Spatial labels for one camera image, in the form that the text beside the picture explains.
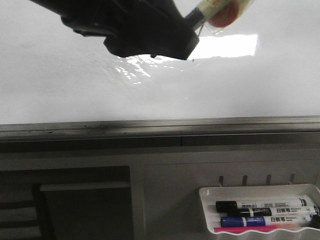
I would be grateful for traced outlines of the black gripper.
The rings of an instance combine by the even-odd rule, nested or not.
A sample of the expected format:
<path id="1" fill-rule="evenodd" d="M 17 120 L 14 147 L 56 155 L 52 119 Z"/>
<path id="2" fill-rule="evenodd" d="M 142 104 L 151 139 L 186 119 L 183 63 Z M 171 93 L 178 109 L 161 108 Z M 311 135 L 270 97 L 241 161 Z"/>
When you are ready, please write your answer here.
<path id="1" fill-rule="evenodd" d="M 118 57 L 164 56 L 186 60 L 199 37 L 172 0 L 34 0 L 84 37 L 106 37 Z"/>

